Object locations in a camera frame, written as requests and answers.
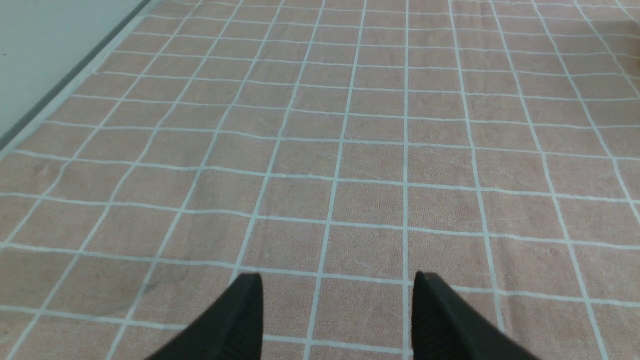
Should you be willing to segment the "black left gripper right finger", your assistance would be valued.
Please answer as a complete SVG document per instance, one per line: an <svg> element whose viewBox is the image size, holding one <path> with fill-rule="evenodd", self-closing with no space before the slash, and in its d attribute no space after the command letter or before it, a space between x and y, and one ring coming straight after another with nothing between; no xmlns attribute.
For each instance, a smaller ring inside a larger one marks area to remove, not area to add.
<svg viewBox="0 0 640 360"><path fill-rule="evenodd" d="M416 272L411 308L414 360L535 360L435 272Z"/></svg>

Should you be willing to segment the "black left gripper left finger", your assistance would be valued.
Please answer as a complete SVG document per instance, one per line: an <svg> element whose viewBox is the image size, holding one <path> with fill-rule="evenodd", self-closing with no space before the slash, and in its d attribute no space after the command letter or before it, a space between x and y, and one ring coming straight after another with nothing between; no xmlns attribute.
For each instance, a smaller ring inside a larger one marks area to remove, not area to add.
<svg viewBox="0 0 640 360"><path fill-rule="evenodd" d="M260 360L265 299L258 273L240 274L183 331L149 360Z"/></svg>

